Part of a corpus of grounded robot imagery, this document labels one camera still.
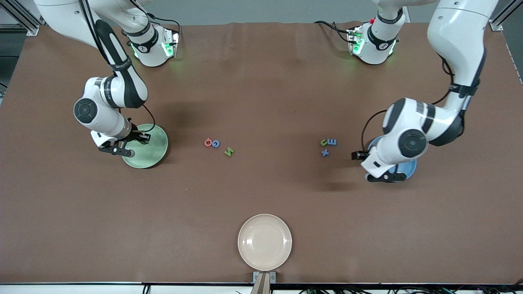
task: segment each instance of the white plate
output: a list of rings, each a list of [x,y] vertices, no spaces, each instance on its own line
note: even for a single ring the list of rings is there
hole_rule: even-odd
[[[271,214],[251,217],[238,234],[238,250],[243,260],[264,272],[281,266],[289,257],[291,247],[289,227]]]

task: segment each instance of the green plate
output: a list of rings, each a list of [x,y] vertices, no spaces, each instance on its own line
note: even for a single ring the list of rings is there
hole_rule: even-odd
[[[148,130],[153,125],[146,123],[138,126],[138,130]],[[134,168],[148,168],[157,164],[165,156],[167,152],[167,146],[169,141],[167,140],[167,134],[159,126],[155,126],[154,129],[147,132],[151,135],[151,139],[148,144],[142,144],[138,141],[128,142],[126,149],[134,151],[133,157],[123,157],[123,161]]]

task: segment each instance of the brown tabletop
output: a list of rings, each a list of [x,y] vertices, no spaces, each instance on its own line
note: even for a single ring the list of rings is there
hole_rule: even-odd
[[[158,166],[133,169],[99,152],[72,113],[85,81],[109,68],[96,49],[41,28],[0,107],[0,281],[250,280],[237,234],[272,213],[293,237],[280,282],[514,282],[523,89],[501,33],[486,33],[460,139],[431,146],[403,183],[368,183],[349,160],[374,112],[446,91],[426,30],[405,25],[395,53],[370,66],[319,25],[184,27],[178,59],[147,68],[133,57],[170,141]],[[327,138],[338,145],[323,158]]]

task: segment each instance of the black circular joint cover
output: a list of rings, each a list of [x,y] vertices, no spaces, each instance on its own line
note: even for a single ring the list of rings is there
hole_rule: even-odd
[[[410,129],[401,134],[397,144],[404,157],[413,158],[425,150],[428,142],[421,131]]]
[[[89,98],[82,98],[74,105],[74,116],[82,123],[91,123],[97,113],[96,103]]]

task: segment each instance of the gray floor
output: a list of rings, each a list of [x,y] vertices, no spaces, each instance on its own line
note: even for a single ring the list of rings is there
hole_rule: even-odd
[[[498,9],[509,0],[500,0]],[[411,22],[429,22],[437,3],[409,7]],[[230,22],[314,22],[316,20],[347,22],[367,21],[376,15],[370,0],[156,0],[146,5],[148,12],[161,18],[178,20],[182,25],[220,25]],[[523,69],[523,8],[504,22],[503,34],[516,65]],[[26,36],[0,33],[0,56],[20,55]],[[16,58],[0,57],[0,82],[8,85]]]

